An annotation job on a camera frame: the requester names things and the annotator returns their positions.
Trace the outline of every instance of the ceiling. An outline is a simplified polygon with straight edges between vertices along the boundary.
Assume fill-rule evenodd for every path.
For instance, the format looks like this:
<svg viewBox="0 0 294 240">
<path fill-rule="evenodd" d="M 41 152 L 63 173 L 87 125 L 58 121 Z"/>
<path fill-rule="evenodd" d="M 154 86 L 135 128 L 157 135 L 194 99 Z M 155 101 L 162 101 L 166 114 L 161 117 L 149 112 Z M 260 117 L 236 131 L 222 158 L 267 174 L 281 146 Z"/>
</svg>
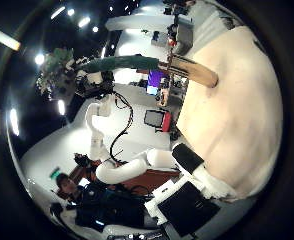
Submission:
<svg viewBox="0 0 294 240">
<path fill-rule="evenodd" d="M 104 46 L 105 56 L 112 56 L 116 47 L 112 49 L 111 45 L 117 45 L 121 32 L 109 32 L 104 27 L 105 22 L 108 18 L 128 15 L 139 3 L 138 0 L 44 2 L 48 6 L 34 13 L 32 12 L 39 4 L 36 0 L 0 4 L 0 30 L 10 36 L 14 36 L 21 23 L 28 20 L 28 15 L 32 16 L 25 33 L 19 39 L 21 48 L 11 55 L 4 73 L 4 104 L 8 111 L 12 108 L 17 110 L 19 122 L 19 136 L 11 134 L 18 158 L 39 140 L 73 121 L 84 102 L 84 99 L 75 96 L 66 109 L 66 115 L 61 116 L 57 110 L 57 102 L 49 102 L 36 89 L 39 66 L 35 63 L 35 56 L 38 53 L 51 52 L 56 47 L 66 47 L 74 49 L 76 59 L 90 55 L 100 57 Z M 65 9 L 51 19 L 52 14 L 63 6 Z M 67 14 L 70 9 L 75 12 L 72 16 Z M 80 28 L 78 24 L 83 17 L 90 17 L 90 22 Z M 98 27 L 98 32 L 93 32 L 94 26 Z M 5 47 L 0 44 L 0 56 L 4 50 Z"/>
</svg>

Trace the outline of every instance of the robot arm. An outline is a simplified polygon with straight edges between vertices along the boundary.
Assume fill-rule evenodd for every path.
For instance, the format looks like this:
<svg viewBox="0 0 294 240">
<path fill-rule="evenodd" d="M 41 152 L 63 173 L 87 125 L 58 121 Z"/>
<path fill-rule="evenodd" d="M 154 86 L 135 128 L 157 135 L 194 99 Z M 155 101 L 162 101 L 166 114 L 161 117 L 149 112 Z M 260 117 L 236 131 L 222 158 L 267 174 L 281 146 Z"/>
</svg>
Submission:
<svg viewBox="0 0 294 240">
<path fill-rule="evenodd" d="M 134 159 L 120 167 L 108 160 L 97 167 L 96 177 L 106 184 L 117 184 L 143 174 L 147 167 L 142 159 Z"/>
<path fill-rule="evenodd" d="M 88 106 L 85 120 L 87 127 L 91 131 L 91 144 L 90 144 L 90 159 L 105 161 L 110 157 L 109 152 L 103 142 L 104 134 L 94 127 L 92 117 L 110 115 L 110 96 L 105 96 L 102 101 L 92 103 Z"/>
</svg>

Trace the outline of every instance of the person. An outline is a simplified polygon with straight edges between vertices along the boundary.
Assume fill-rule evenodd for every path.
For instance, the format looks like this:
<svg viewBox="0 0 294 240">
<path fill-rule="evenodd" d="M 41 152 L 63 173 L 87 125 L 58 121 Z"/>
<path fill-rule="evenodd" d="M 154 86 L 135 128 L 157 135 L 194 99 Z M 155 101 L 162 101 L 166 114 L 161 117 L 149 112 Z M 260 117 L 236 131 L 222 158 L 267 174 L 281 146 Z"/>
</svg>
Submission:
<svg viewBox="0 0 294 240">
<path fill-rule="evenodd" d="M 75 223 L 79 226 L 91 227 L 100 232 L 109 224 L 135 228 L 157 227 L 155 221 L 148 217 L 144 198 L 108 189 L 108 185 L 98 179 L 85 187 L 77 186 L 65 173 L 57 176 L 56 183 L 64 193 L 69 194 L 74 203 L 77 203 L 67 206 L 67 209 L 76 209 Z"/>
<path fill-rule="evenodd" d="M 60 173 L 56 177 L 56 185 L 65 194 L 68 194 L 68 201 L 80 203 L 81 192 L 84 187 L 76 185 L 75 182 L 69 178 L 65 173 Z"/>
</svg>

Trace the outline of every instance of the black cable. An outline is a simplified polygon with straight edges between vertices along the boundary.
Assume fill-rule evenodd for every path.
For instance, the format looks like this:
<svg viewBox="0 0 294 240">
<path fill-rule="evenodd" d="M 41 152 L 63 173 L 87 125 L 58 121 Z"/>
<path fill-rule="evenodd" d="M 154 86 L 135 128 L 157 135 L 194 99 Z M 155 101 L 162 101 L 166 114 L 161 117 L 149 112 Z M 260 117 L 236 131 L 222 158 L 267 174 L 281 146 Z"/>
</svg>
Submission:
<svg viewBox="0 0 294 240">
<path fill-rule="evenodd" d="M 134 111 L 133 111 L 133 108 L 132 106 L 130 105 L 130 103 L 127 101 L 127 99 L 121 95 L 120 93 L 117 93 L 115 91 L 113 91 L 113 94 L 115 94 L 115 96 L 123 103 L 125 104 L 124 107 L 120 108 L 120 109 L 123 109 L 123 108 L 129 108 L 130 110 L 130 114 L 129 114 L 129 118 L 128 118 L 128 122 L 127 122 L 127 125 L 126 127 L 124 128 L 124 130 L 122 130 L 117 136 L 116 138 L 114 139 L 114 141 L 112 142 L 112 144 L 110 145 L 110 156 L 111 158 L 117 162 L 117 163 L 120 163 L 120 164 L 124 164 L 124 163 L 128 163 L 127 161 L 121 161 L 119 159 L 116 159 L 115 156 L 113 155 L 113 147 L 115 145 L 115 143 L 117 142 L 117 140 L 122 136 L 122 135 L 125 135 L 127 134 L 127 130 L 131 127 L 132 123 L 133 123 L 133 117 L 134 117 Z"/>
</svg>

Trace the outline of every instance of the bright light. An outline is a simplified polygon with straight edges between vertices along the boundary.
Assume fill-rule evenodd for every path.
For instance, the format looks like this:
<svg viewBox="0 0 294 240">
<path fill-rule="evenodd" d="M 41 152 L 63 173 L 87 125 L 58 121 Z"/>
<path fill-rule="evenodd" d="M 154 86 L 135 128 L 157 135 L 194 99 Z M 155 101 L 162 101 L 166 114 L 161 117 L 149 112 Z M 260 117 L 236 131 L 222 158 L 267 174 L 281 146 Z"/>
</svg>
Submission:
<svg viewBox="0 0 294 240">
<path fill-rule="evenodd" d="M 68 14 L 69 16 L 72 16 L 72 15 L 75 14 L 75 10 L 74 10 L 74 9 L 69 9 L 68 12 L 67 12 L 67 14 Z"/>
<path fill-rule="evenodd" d="M 61 13 L 61 12 L 64 11 L 64 10 L 65 10 L 65 7 L 61 7 L 61 8 L 59 8 L 59 9 L 57 9 L 57 10 L 51 15 L 50 19 L 54 19 L 55 17 L 57 17 L 57 15 L 58 15 L 59 13 Z"/>
<path fill-rule="evenodd" d="M 20 47 L 20 42 L 17 42 L 15 39 L 9 37 L 7 34 L 1 31 L 0 31 L 0 43 L 16 51 L 18 51 Z"/>
<path fill-rule="evenodd" d="M 83 19 L 81 19 L 78 23 L 78 26 L 80 28 L 84 27 L 85 25 L 87 25 L 90 22 L 90 18 L 89 17 L 85 17 Z"/>
<path fill-rule="evenodd" d="M 128 34 L 133 34 L 133 35 L 140 35 L 141 34 L 141 29 L 131 29 L 131 28 L 128 28 L 125 31 Z"/>
<path fill-rule="evenodd" d="M 98 27 L 93 27 L 93 32 L 98 32 Z"/>
<path fill-rule="evenodd" d="M 9 118 L 10 118 L 11 127 L 12 127 L 13 132 L 16 136 L 18 136 L 19 135 L 18 117 L 17 117 L 17 111 L 15 108 L 10 110 Z"/>
<path fill-rule="evenodd" d="M 60 115 L 65 115 L 65 103 L 63 100 L 58 100 L 58 111 Z"/>
<path fill-rule="evenodd" d="M 35 57 L 35 63 L 37 65 L 42 65 L 45 61 L 45 56 L 44 54 L 37 54 L 37 56 Z"/>
<path fill-rule="evenodd" d="M 101 51 L 100 58 L 104 58 L 105 57 L 105 52 L 106 52 L 106 47 L 104 47 L 103 50 Z"/>
</svg>

